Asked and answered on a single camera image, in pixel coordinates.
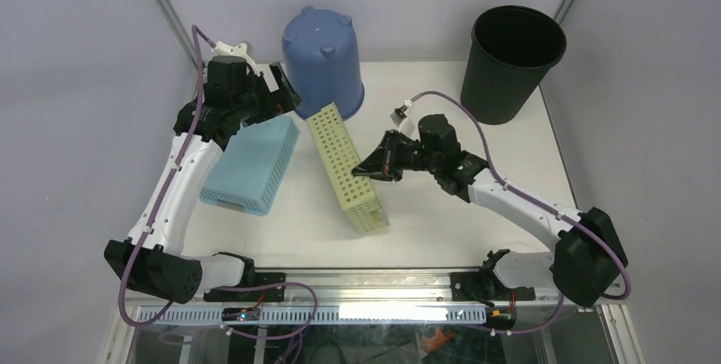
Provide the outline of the light green plastic basket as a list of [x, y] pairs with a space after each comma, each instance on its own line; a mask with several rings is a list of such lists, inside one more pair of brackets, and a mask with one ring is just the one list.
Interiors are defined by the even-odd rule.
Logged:
[[306, 123], [339, 206], [352, 225], [361, 233], [389, 227], [380, 196], [371, 180], [352, 174], [361, 159], [336, 105], [324, 106], [308, 117]]

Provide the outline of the large blue plastic bucket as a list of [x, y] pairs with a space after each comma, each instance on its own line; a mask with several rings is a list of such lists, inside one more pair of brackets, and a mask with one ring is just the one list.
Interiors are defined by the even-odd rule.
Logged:
[[285, 27], [281, 47], [287, 78], [302, 100], [299, 117], [311, 117], [330, 104], [344, 120], [357, 113], [365, 88], [350, 16], [305, 6]]

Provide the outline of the light blue plastic basket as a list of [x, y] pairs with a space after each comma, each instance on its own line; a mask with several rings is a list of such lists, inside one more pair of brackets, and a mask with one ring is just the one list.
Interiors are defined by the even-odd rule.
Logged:
[[298, 127], [287, 116], [242, 128], [213, 167], [199, 200], [265, 216], [272, 208], [298, 137]]

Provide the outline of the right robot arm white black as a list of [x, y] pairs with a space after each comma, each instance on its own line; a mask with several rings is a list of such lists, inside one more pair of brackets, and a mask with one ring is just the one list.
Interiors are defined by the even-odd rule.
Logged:
[[547, 253], [490, 253], [480, 277], [480, 291], [488, 299], [503, 299], [516, 287], [550, 284], [582, 307], [611, 297], [607, 289], [626, 273], [628, 260], [605, 211], [551, 205], [495, 176], [486, 159], [461, 147], [455, 128], [441, 114], [423, 117], [419, 132], [414, 140], [398, 130], [386, 131], [352, 174], [399, 181], [405, 171], [430, 173], [446, 193], [504, 217], [548, 248]]

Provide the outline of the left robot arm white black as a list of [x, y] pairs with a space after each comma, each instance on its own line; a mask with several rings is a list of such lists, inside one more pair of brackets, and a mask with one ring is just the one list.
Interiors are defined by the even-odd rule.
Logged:
[[216, 55], [200, 71], [200, 89], [178, 112], [167, 162], [145, 210], [125, 239], [105, 246], [121, 298], [133, 290], [185, 304], [220, 288], [235, 301], [253, 296], [252, 259], [227, 252], [185, 257], [183, 249], [192, 208], [230, 140], [301, 103], [281, 63], [271, 63], [270, 71], [275, 90], [247, 58]]

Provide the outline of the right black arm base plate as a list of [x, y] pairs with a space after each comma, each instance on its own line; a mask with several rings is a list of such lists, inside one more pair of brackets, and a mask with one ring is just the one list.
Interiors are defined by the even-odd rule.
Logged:
[[476, 301], [492, 305], [502, 301], [534, 301], [536, 299], [533, 287], [506, 287], [492, 273], [454, 271], [449, 274], [449, 277], [453, 301]]

